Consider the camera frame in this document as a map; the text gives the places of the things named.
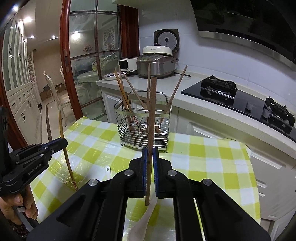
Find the table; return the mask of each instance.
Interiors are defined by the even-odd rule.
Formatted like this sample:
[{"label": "table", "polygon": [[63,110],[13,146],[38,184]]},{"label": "table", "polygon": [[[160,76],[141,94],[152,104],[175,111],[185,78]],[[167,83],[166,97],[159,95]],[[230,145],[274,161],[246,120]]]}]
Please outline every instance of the table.
[{"label": "table", "polygon": [[90,95],[93,98],[97,97],[97,92],[99,90],[98,86],[96,85],[96,81],[99,80],[98,72],[89,71],[77,76],[79,84],[89,82],[91,84]]},{"label": "table", "polygon": [[[78,187],[92,178],[106,180],[106,165],[111,167],[113,177],[127,169],[130,160],[141,156],[140,150],[120,145],[116,124],[82,117],[65,131],[65,138]],[[257,184],[246,145],[228,139],[170,133],[168,153],[160,151],[159,154],[190,179],[212,179],[260,223]],[[62,151],[53,155],[49,168],[31,183],[31,188],[39,210],[39,222],[75,192]],[[129,230],[146,208],[144,199],[128,199],[123,240],[127,240]],[[158,200],[145,240],[175,240],[172,199]]]}]

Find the sliding door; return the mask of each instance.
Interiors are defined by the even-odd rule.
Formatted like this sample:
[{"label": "sliding door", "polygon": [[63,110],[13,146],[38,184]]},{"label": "sliding door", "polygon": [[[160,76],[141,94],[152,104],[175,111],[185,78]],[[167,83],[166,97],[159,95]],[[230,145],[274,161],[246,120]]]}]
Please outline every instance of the sliding door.
[{"label": "sliding door", "polygon": [[[138,23],[137,9],[122,9],[124,12],[132,11]],[[121,26],[125,29],[126,26],[133,27],[138,32],[137,24],[131,26],[126,18],[122,24],[121,16],[126,16],[126,13],[120,12],[120,7],[112,1],[63,1],[60,21],[62,67],[76,119],[84,115],[92,120],[108,121],[96,81],[114,72],[118,60],[129,55],[127,48],[130,40],[125,33],[122,42]],[[137,56],[139,38],[133,41],[138,47],[133,47],[135,50],[130,55]]]}]

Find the cardboard box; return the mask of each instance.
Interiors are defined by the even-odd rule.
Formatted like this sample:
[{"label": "cardboard box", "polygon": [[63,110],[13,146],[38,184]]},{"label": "cardboard box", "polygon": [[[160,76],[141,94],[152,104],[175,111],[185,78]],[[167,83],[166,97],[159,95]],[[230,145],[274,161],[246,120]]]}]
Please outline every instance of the cardboard box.
[{"label": "cardboard box", "polygon": [[51,90],[46,91],[46,96],[47,98],[53,96],[52,91]]},{"label": "cardboard box", "polygon": [[46,99],[47,99],[46,92],[45,92],[45,91],[42,91],[42,92],[40,93],[40,97],[41,97],[41,100],[42,100],[42,101],[46,100]]},{"label": "cardboard box", "polygon": [[58,84],[57,86],[59,88],[59,92],[62,92],[62,91],[64,91],[66,89],[64,84]]}]

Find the human hand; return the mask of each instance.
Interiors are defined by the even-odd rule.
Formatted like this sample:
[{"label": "human hand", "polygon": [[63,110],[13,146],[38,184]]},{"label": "human hand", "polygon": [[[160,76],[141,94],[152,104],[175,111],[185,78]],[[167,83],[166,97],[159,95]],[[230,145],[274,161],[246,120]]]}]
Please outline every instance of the human hand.
[{"label": "human hand", "polygon": [[35,204],[35,200],[30,188],[30,185],[25,188],[26,194],[24,197],[20,194],[12,195],[8,194],[0,198],[0,209],[3,212],[4,216],[14,222],[16,225],[21,225],[17,214],[14,212],[12,206],[22,206],[26,208],[25,214],[28,218],[36,219],[38,215],[38,210]]}]

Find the stove knob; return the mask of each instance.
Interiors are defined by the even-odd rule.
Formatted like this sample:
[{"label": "stove knob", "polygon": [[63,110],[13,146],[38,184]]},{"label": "stove knob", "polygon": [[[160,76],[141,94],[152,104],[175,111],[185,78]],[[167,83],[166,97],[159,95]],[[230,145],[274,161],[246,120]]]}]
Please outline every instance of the stove knob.
[{"label": "stove knob", "polygon": [[247,103],[246,110],[252,111],[252,108],[253,108],[253,104]]},{"label": "stove knob", "polygon": [[262,116],[263,116],[265,119],[268,119],[269,116],[270,116],[269,111],[268,111],[267,109],[263,109]]}]

